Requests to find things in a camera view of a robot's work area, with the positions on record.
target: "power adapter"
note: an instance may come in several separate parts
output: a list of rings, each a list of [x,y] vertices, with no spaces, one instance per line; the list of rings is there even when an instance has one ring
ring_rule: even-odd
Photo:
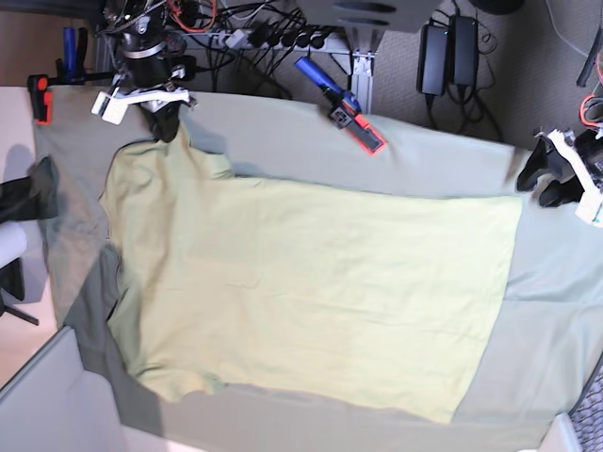
[[[434,24],[423,25],[416,77],[416,90],[431,96],[441,96],[447,83],[446,59],[448,30]]]
[[[449,81],[459,87],[478,83],[478,21],[456,14],[450,18]]]

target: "gray carpet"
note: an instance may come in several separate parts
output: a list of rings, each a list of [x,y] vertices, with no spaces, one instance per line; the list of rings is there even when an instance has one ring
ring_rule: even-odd
[[[598,26],[600,0],[550,0],[550,3],[563,35],[588,52]],[[475,15],[467,0],[459,0],[459,4],[463,14]],[[453,11],[449,0],[441,8]],[[497,118],[505,141],[532,149],[533,130],[541,125],[574,126],[579,130],[579,103],[595,85],[596,75],[593,74],[587,88],[576,86],[584,57],[557,37],[544,0],[526,0],[524,7],[508,16],[481,13],[479,18],[498,39],[496,51],[489,56],[497,84],[482,91],[481,97]],[[373,113],[429,126],[425,101],[416,92],[418,46],[419,33],[385,33],[376,60]],[[287,58],[277,71],[278,80],[291,90],[295,100],[325,105],[316,87],[293,68],[299,56],[296,52]],[[313,58],[345,86],[345,75],[328,56],[313,54]],[[220,72],[219,91],[249,92],[256,83],[245,71],[224,70]],[[480,86],[490,83],[483,57],[479,83]],[[202,74],[189,86],[210,90],[209,76]],[[274,91],[262,89],[260,94],[274,95]],[[458,130],[459,107],[450,99],[436,99],[433,115],[442,130]],[[471,125],[465,134],[496,138],[487,121]]]

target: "green cloth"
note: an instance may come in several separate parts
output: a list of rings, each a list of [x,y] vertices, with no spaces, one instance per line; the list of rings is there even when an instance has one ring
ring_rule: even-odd
[[[515,197],[237,178],[182,130],[121,149],[102,204],[122,254],[109,327],[144,386],[178,400],[249,383],[444,423],[497,318],[521,212]]]

